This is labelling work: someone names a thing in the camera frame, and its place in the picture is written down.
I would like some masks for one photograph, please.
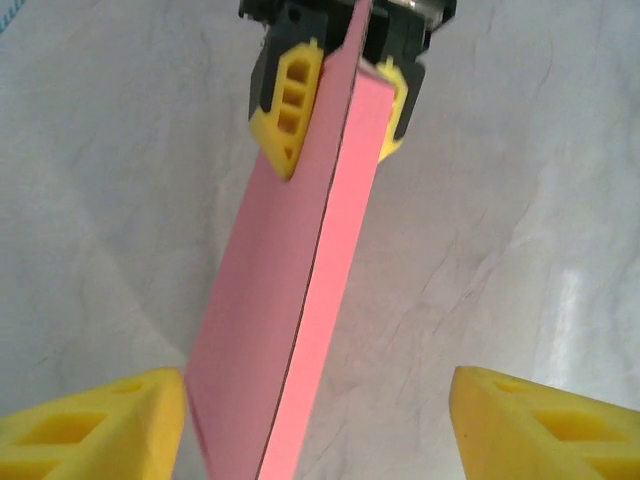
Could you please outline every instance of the pink board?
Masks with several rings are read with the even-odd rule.
[[[259,155],[186,370],[209,477],[292,478],[391,113],[358,69],[360,0],[329,58],[296,172]]]

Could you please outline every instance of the yellow foam block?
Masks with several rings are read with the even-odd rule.
[[[398,123],[400,122],[400,115],[402,109],[407,100],[407,94],[409,87],[407,82],[402,76],[402,71],[397,65],[394,65],[393,58],[389,57],[385,62],[381,62],[377,65],[378,72],[393,85],[395,89],[395,97],[393,99],[393,109],[391,110],[391,118],[389,119],[389,125],[387,132],[384,136],[384,142],[382,143],[382,149],[380,150],[380,157],[378,161],[381,162],[389,155],[394,153],[402,145],[402,139],[394,140]]]
[[[0,419],[2,480],[169,480],[184,426],[164,368]]]
[[[324,51],[315,39],[285,52],[270,112],[257,108],[249,130],[280,178],[288,180],[298,164],[315,102]]]
[[[473,367],[449,406],[468,480],[640,479],[640,412]]]

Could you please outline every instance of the pink foam block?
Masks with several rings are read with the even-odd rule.
[[[186,370],[215,480],[292,478],[391,114],[358,67],[371,2],[329,58],[300,160],[259,155]]]

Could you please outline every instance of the yellow foam pad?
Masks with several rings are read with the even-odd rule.
[[[449,406],[468,480],[640,479],[640,412],[474,367]]]
[[[185,408],[164,368],[0,418],[0,479],[169,480]]]

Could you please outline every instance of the marble surface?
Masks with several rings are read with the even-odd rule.
[[[30,0],[0,36],[1,414],[184,364],[256,152],[236,8]],[[635,0],[460,0],[299,479],[462,479],[459,364],[640,409],[638,24]],[[175,478],[204,478],[189,428]]]

